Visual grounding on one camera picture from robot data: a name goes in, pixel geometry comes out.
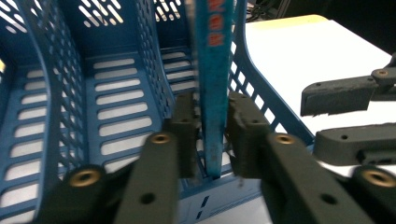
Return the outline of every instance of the black plastic part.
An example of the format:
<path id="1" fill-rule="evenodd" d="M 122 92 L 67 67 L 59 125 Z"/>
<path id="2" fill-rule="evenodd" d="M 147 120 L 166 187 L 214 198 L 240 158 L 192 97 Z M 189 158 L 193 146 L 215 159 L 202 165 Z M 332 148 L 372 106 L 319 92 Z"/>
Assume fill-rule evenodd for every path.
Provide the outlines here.
<path id="1" fill-rule="evenodd" d="M 392 60 L 383 69 L 376 69 L 372 73 L 372 77 L 375 79 L 379 87 L 373 94 L 372 101 L 396 101 L 396 67 L 389 67 L 395 65 L 395 55 L 393 54 Z"/>
<path id="2" fill-rule="evenodd" d="M 180 178 L 190 178 L 196 173 L 196 126 L 192 92 L 178 95 L 172 118 L 164 121 L 163 131 L 177 137 Z"/>
<path id="3" fill-rule="evenodd" d="M 262 139 L 272 132 L 268 120 L 250 97 L 230 91 L 226 136 L 232 144 L 233 172 L 244 178 L 260 178 Z"/>
<path id="4" fill-rule="evenodd" d="M 129 176 L 115 224 L 175 223 L 178 200 L 177 139 L 150 135 Z"/>
<path id="5" fill-rule="evenodd" d="M 301 116 L 367 110 L 376 87 L 372 77 L 314 83 L 303 90 Z"/>
<path id="6" fill-rule="evenodd" d="M 262 194 L 275 224 L 374 223 L 298 138 L 271 133 L 262 154 Z"/>
<path id="7" fill-rule="evenodd" d="M 396 163 L 396 124 L 317 132 L 313 154 L 331 165 Z"/>
<path id="8" fill-rule="evenodd" d="M 84 171 L 96 172 L 99 179 L 85 187 L 72 186 L 70 183 L 73 176 Z M 33 223 L 104 223 L 106 219 L 104 176 L 105 170 L 97 165 L 86 165 L 75 169 L 44 198 Z"/>
<path id="9" fill-rule="evenodd" d="M 375 223 L 396 223 L 396 177 L 374 166 L 355 169 L 349 193 Z"/>
<path id="10" fill-rule="evenodd" d="M 383 69 L 375 69 L 372 73 L 378 85 L 391 85 L 396 84 L 396 67 L 385 67 Z"/>

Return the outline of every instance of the plastic crate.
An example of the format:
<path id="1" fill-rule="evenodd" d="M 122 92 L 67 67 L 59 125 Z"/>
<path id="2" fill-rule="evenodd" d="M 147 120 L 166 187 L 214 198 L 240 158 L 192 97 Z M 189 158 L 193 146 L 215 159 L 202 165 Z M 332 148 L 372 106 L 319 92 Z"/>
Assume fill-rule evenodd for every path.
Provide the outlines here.
<path id="1" fill-rule="evenodd" d="M 14 1 L 0 1 L 0 223 L 32 218 L 43 195 L 81 164 L 113 172 L 138 159 L 175 95 L 195 90 L 183 0 Z M 237 1 L 230 90 L 270 112 L 275 130 L 311 144 L 251 63 L 245 13 L 246 2 Z M 213 180 L 204 152 L 197 155 L 198 176 L 180 181 L 180 223 L 261 195 L 259 181 L 241 185 L 227 160 Z"/>

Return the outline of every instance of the screw hole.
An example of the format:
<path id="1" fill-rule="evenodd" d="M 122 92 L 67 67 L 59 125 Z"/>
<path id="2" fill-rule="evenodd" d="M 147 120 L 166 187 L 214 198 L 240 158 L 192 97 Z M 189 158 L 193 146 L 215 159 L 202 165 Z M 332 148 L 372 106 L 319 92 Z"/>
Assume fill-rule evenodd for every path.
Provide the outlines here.
<path id="1" fill-rule="evenodd" d="M 381 175 L 372 174 L 372 177 L 373 177 L 375 180 L 378 180 L 378 181 L 381 181 L 381 182 L 387 181 L 387 180 L 386 180 L 383 176 L 381 176 Z"/>
<path id="2" fill-rule="evenodd" d="M 369 181 L 370 183 L 385 187 L 385 188 L 394 188 L 396 187 L 396 180 L 383 172 L 379 172 L 376 170 L 367 170 L 362 173 L 363 177 Z"/>
<path id="3" fill-rule="evenodd" d="M 378 70 L 376 73 L 380 76 L 386 76 L 388 74 L 387 70 Z"/>
<path id="4" fill-rule="evenodd" d="M 140 203 L 151 204 L 155 201 L 155 195 L 153 193 L 146 193 L 140 197 Z"/>
<path id="5" fill-rule="evenodd" d="M 164 144 L 169 142 L 169 136 L 166 134 L 157 134 L 151 138 L 151 142 L 155 144 Z"/>
<path id="6" fill-rule="evenodd" d="M 294 139 L 288 135 L 281 134 L 276 137 L 276 141 L 280 144 L 293 144 Z"/>
<path id="7" fill-rule="evenodd" d="M 328 204 L 337 204 L 337 200 L 330 194 L 321 194 L 320 199 Z"/>
<path id="8" fill-rule="evenodd" d="M 81 175 L 80 177 L 79 177 L 79 181 L 86 181 L 86 180 L 88 180 L 88 179 L 90 179 L 91 178 L 91 174 L 83 174 L 83 175 Z"/>
<path id="9" fill-rule="evenodd" d="M 70 186 L 73 187 L 87 187 L 96 183 L 101 177 L 101 174 L 93 169 L 82 170 L 74 174 L 69 181 Z"/>

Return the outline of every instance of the blue ruler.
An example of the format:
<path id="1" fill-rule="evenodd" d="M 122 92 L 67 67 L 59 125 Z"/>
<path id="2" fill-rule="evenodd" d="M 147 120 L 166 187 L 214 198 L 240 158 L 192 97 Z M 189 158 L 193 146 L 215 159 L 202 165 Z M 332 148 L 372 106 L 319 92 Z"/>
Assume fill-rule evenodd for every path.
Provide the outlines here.
<path id="1" fill-rule="evenodd" d="M 233 0 L 195 0 L 193 38 L 198 61 L 205 168 L 221 175 Z"/>

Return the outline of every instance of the basket slot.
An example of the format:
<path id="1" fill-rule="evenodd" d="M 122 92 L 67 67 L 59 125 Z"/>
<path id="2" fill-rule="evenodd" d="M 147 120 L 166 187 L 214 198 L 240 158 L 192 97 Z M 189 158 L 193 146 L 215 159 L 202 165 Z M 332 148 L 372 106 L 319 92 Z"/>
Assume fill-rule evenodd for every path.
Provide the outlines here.
<path id="1" fill-rule="evenodd" d="M 0 200 L 2 202 L 8 202 L 7 197 L 11 197 L 13 193 L 32 195 L 30 192 L 32 188 L 26 188 L 26 186 L 38 179 L 37 164 L 41 162 L 44 139 L 42 124 L 45 116 L 43 108 L 46 110 L 47 101 L 45 97 L 42 97 L 45 95 L 45 90 L 29 91 L 24 88 L 26 84 L 43 78 L 32 74 L 37 74 L 37 70 L 19 68 L 14 74 L 11 74 L 16 81 L 13 85 L 9 84 L 8 86 L 12 88 L 9 90 L 9 98 L 19 100 L 9 101 L 6 105 L 7 113 L 4 115 L 0 133 L 0 142 L 2 143 L 0 145 L 0 158 L 2 159 L 0 162 L 0 192 L 2 192 Z M 41 95 L 41 99 L 37 100 L 35 98 L 37 95 Z M 38 126 L 35 126 L 37 129 L 30 129 L 37 123 Z M 31 207 L 29 204 L 32 203 L 28 203 L 31 199 L 31 196 L 20 197 L 18 202 L 21 203 L 15 205 L 12 205 L 16 202 L 15 199 L 11 200 L 14 202 L 12 204 L 3 203 L 3 206 L 0 206 L 0 219 L 18 214 L 21 210 Z"/>
<path id="2" fill-rule="evenodd" d="M 149 117 L 126 119 L 120 122 L 112 122 L 111 124 L 103 125 L 99 128 L 99 135 L 108 136 L 115 133 L 125 133 L 136 129 L 146 128 L 151 124 L 152 120 Z"/>
<path id="3" fill-rule="evenodd" d="M 84 58 L 137 50 L 135 1 L 59 1 Z"/>
<path id="4" fill-rule="evenodd" d="M 44 76 L 43 70 L 35 70 L 27 73 L 28 78 L 43 77 L 43 76 Z"/>
<path id="5" fill-rule="evenodd" d="M 107 172 L 113 173 L 113 172 L 119 170 L 121 167 L 129 164 L 130 162 L 137 161 L 138 159 L 139 159 L 139 156 L 134 156 L 132 158 L 125 157 L 122 160 L 107 163 L 105 165 L 105 168 L 106 168 Z"/>
<path id="6" fill-rule="evenodd" d="M 34 215 L 35 211 L 23 212 L 15 217 L 3 219 L 1 223 L 27 223 L 33 219 Z"/>
<path id="7" fill-rule="evenodd" d="M 135 2 L 137 11 L 138 50 L 148 75 L 148 82 L 162 118 L 169 118 L 175 98 L 169 87 L 158 43 L 154 7 L 150 0 Z"/>
<path id="8" fill-rule="evenodd" d="M 12 205 L 33 200 L 37 197 L 38 184 L 30 183 L 19 189 L 11 189 L 6 191 L 0 202 L 0 207 L 10 207 Z"/>
<path id="9" fill-rule="evenodd" d="M 37 64 L 33 44 L 27 34 L 24 20 L 13 0 L 0 1 L 0 43 L 16 64 Z"/>
<path id="10" fill-rule="evenodd" d="M 186 47 L 190 43 L 185 0 L 154 0 L 160 48 Z"/>
<path id="11" fill-rule="evenodd" d="M 88 133 L 90 163 L 103 164 L 105 167 L 111 164 L 108 170 L 114 171 L 121 167 L 120 164 L 125 164 L 123 162 L 125 158 L 138 155 L 142 138 L 148 133 L 159 130 L 162 120 L 139 54 L 128 53 L 92 59 L 88 60 L 86 66 L 89 71 L 86 79 L 89 93 L 87 104 L 90 107 L 87 110 L 88 129 L 97 130 Z M 134 68 L 136 72 L 122 77 L 95 79 L 96 74 L 104 71 L 117 72 L 129 68 Z M 100 134 L 100 130 L 104 127 L 127 125 L 129 121 L 141 119 L 149 122 L 140 125 L 140 128 L 133 127 L 134 130 L 102 134 L 102 136 Z"/>
<path id="12" fill-rule="evenodd" d="M 34 103 L 47 102 L 47 94 L 39 93 L 39 94 L 30 94 L 23 96 L 21 103 L 23 105 L 29 105 Z"/>
<path id="13" fill-rule="evenodd" d="M 187 48 L 162 50 L 166 78 L 175 95 L 186 91 L 196 91 L 195 74 L 191 52 Z"/>

